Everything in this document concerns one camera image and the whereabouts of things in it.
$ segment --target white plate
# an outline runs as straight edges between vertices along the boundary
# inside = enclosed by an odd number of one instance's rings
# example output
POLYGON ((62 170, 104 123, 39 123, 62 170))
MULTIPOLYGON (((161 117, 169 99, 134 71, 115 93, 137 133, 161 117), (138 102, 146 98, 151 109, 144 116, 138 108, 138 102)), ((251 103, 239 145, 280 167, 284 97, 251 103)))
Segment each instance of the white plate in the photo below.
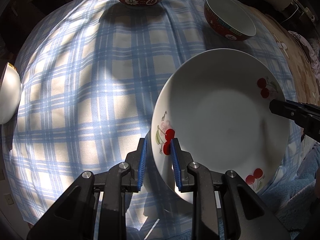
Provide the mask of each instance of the white plate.
POLYGON ((175 186, 171 156, 164 154, 165 133, 170 140, 173 129, 194 161, 211 171, 235 170, 258 192, 288 144, 289 120, 269 110, 274 98, 284 100, 279 83, 247 53, 213 49, 182 64, 164 85, 152 116, 153 157, 166 184, 192 203, 192 193, 175 186))

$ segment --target blue fabric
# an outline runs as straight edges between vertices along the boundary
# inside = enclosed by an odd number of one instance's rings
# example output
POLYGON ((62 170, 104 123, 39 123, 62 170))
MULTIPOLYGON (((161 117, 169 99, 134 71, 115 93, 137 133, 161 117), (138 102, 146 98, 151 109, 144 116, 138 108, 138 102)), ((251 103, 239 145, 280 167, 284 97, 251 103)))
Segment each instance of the blue fabric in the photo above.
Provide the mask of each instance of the blue fabric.
MULTIPOLYGON (((23 83, 17 126, 13 134, 8 125, 2 130, 8 178, 25 221, 36 223, 83 171, 107 171, 135 150, 163 85, 198 53, 247 52, 274 74, 286 99, 297 100, 287 62, 260 20, 240 4, 257 35, 230 41, 207 24, 204 1, 163 0, 133 10, 118 0, 75 0, 33 29, 15 63, 23 83)), ((300 128, 291 122, 270 188, 295 176, 300 155, 300 128)), ((144 239, 155 223, 148 239, 191 229, 190 205, 164 184, 150 147, 144 185, 126 219, 129 239, 144 239)))

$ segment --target table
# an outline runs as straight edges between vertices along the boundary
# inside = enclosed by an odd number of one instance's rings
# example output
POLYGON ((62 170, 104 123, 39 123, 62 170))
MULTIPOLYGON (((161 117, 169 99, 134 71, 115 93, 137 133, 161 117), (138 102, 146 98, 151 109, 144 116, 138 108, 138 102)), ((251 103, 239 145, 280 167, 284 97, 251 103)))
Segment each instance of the table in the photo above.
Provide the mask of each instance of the table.
MULTIPOLYGON (((15 66, 23 93, 14 121, 3 126, 3 151, 14 198, 34 224, 85 171, 107 171, 135 150, 148 131, 166 80, 208 49, 247 52, 297 101, 286 59, 253 15, 257 35, 244 42, 217 35, 204 0, 163 0, 132 10, 117 0, 74 0, 44 18, 15 66)), ((291 122, 284 159, 270 187, 292 179, 301 162, 300 128, 291 122)), ((166 239, 191 228, 191 206, 162 181, 148 149, 142 190, 126 212, 129 239, 166 239)))

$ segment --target blue towel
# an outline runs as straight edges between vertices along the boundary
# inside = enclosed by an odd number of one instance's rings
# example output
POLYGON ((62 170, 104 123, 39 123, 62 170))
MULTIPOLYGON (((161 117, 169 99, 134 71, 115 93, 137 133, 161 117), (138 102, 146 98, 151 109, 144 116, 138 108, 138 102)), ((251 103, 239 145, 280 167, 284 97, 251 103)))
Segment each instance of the blue towel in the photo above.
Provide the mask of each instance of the blue towel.
MULTIPOLYGON (((293 240, 311 217, 309 208, 316 199, 315 175, 320 165, 320 144, 316 143, 302 161, 294 180, 266 190, 260 195, 268 208, 290 232, 293 240)), ((224 239, 223 224, 219 220, 220 239, 224 239)), ((168 240, 190 240, 191 231, 168 240)))

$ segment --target tablecloth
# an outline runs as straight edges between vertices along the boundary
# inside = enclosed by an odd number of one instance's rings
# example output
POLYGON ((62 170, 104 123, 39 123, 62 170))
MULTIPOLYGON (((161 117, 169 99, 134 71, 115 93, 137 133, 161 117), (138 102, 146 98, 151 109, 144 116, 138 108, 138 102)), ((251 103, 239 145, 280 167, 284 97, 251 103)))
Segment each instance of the tablecloth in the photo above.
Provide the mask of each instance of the tablecloth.
MULTIPOLYGON (((36 223, 81 172, 107 171, 140 137, 148 138, 161 88, 200 52, 233 48, 253 55, 296 101, 287 62, 260 20, 244 7, 257 35, 230 41, 207 24, 204 1, 163 0, 133 10, 118 0, 74 0, 33 29, 15 63, 23 83, 17 125, 12 135, 8 125, 2 128, 5 166, 25 221, 36 223)), ((300 162, 300 129, 291 122, 270 187, 292 179, 300 162)), ((191 228, 190 204, 162 181, 150 143, 144 185, 130 201, 129 239, 166 239, 191 228)))

